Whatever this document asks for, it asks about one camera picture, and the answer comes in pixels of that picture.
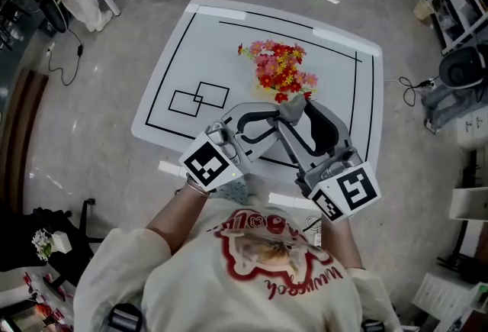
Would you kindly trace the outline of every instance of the white t-shirt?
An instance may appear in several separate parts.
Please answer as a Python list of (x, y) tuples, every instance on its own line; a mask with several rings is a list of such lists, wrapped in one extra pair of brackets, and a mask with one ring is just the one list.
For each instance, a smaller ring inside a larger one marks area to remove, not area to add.
[(173, 256), (147, 229), (112, 230), (75, 294), (76, 332), (98, 331), (117, 303), (137, 303), (145, 329), (400, 331), (380, 280), (345, 270), (277, 208), (209, 201)]

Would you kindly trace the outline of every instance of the shoe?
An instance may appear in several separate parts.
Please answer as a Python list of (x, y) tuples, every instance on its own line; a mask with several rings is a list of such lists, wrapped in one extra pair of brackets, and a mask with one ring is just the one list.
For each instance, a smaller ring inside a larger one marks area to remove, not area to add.
[(96, 27), (95, 29), (98, 32), (101, 32), (105, 28), (105, 25), (107, 25), (108, 22), (113, 18), (113, 16), (114, 16), (113, 11), (102, 12), (101, 13), (101, 24), (98, 27)]
[(440, 130), (437, 130), (435, 128), (432, 127), (432, 123), (431, 123), (431, 120), (430, 119), (425, 119), (424, 120), (424, 126), (427, 130), (429, 130), (431, 133), (433, 133), (434, 135), (437, 135), (439, 134), (439, 131)]

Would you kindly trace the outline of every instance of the gray tiled floor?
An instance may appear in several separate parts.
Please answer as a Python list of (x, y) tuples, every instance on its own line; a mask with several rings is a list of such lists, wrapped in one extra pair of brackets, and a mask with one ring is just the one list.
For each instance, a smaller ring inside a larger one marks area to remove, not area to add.
[[(190, 0), (115, 0), (122, 10), (101, 33), (73, 29), (85, 44), (76, 81), (48, 82), (27, 160), (26, 209), (79, 211), (95, 197), (97, 224), (144, 225), (181, 180), (157, 170), (178, 155), (137, 140), (130, 125), (153, 68)], [(380, 44), (385, 79), (419, 82), (437, 74), (441, 59), (435, 32), (416, 20), (416, 0), (236, 0), (304, 15)], [(56, 41), (53, 66), (75, 66), (75, 39)], [(461, 155), (450, 130), (433, 136), (422, 109), (407, 107), (403, 90), (386, 82), (384, 128), (377, 177), (383, 200), (353, 217), (366, 267), (384, 281), (400, 309), (412, 298), (435, 257), (452, 244), (458, 223), (447, 218)], [(270, 189), (289, 193), (289, 187)]]

